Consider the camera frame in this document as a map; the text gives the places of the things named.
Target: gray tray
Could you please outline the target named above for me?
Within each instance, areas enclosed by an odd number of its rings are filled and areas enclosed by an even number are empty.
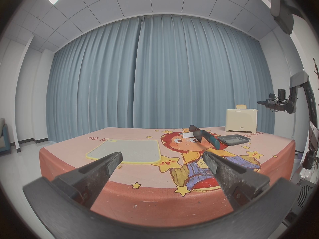
[[[244,136],[242,136],[240,134],[231,134],[231,135],[218,136],[217,138],[222,143],[227,144],[228,146],[242,144],[242,143],[250,141],[250,138],[244,137]]]

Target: white wall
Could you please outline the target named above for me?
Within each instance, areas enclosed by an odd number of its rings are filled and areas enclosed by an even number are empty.
[[[13,80],[18,63],[25,49],[8,38],[0,41],[0,118],[8,124],[10,142],[14,142],[12,130]],[[45,49],[42,53],[29,48],[24,57],[16,90],[15,114],[18,140],[47,138],[46,94],[54,53]]]
[[[48,137],[46,123],[46,98],[51,64],[54,53],[45,49],[42,52],[36,71],[32,90],[32,129],[33,138],[40,140]]]
[[[280,27],[277,27],[260,40],[260,45],[268,63],[274,93],[277,96],[277,89],[285,89],[288,98],[290,77],[303,69],[293,41]],[[308,120],[307,101],[301,88],[298,90],[296,113],[275,113],[274,134],[294,139],[296,149],[303,151],[307,141]]]
[[[18,140],[33,138],[31,123],[31,100],[34,78],[40,61],[41,52],[32,48],[27,50],[23,60],[16,92],[16,128]]]
[[[1,61],[2,61],[2,58],[4,56],[4,53],[9,45],[9,42],[10,42],[10,39],[8,38],[2,38],[1,41],[0,41],[0,66],[1,66]]]
[[[11,93],[12,81],[17,73],[19,60],[24,45],[10,40],[0,65],[0,117],[5,118],[8,124],[10,142],[14,142],[12,131]]]
[[[270,7],[271,0],[262,0],[262,1],[264,1],[265,4]],[[316,61],[319,61],[318,39],[317,39],[317,36],[313,33],[313,31],[309,27],[308,23],[304,19],[299,18],[298,16],[295,16],[295,15],[293,16],[293,18],[294,18],[294,26],[293,26],[293,32],[290,35],[290,37],[298,51],[304,70],[309,75],[309,81],[314,91],[316,104],[319,104],[319,92],[318,92],[319,81],[318,81],[317,75],[314,73],[315,66],[313,62],[313,58]]]
[[[285,60],[285,55],[276,35],[273,31],[268,33],[260,40],[261,48],[265,54],[267,64],[270,71],[272,85],[275,95],[278,94],[278,89],[286,90],[286,97],[289,95],[289,79],[290,73],[288,64]],[[275,128],[274,134],[292,138],[293,136],[294,115],[287,114],[286,112],[275,113]]]

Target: robotic arm camera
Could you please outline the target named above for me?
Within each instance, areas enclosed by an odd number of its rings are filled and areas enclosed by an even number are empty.
[[[317,150],[318,150],[318,130],[317,130],[317,109],[316,109],[316,102],[315,96],[312,91],[309,76],[308,74],[302,70],[293,76],[290,77],[290,95],[289,99],[285,97],[285,90],[278,89],[278,97],[275,98],[275,94],[269,94],[269,99],[266,101],[257,102],[260,105],[264,105],[267,108],[273,109],[275,111],[286,111],[289,114],[293,114],[296,112],[297,106],[297,93],[298,88],[303,87],[306,99],[308,103],[308,110],[309,110],[309,151],[306,154],[305,160],[302,164],[303,168],[311,169],[313,162],[316,158]]]

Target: sofa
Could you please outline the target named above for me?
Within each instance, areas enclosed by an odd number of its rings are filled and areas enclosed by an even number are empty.
[[[11,153],[8,125],[0,118],[0,155]]]

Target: ceiling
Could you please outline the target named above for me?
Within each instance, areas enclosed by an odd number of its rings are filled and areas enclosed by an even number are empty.
[[[42,52],[56,52],[72,39],[101,24],[140,14],[185,13],[209,17],[260,40],[277,23],[261,0],[26,0],[5,37]]]

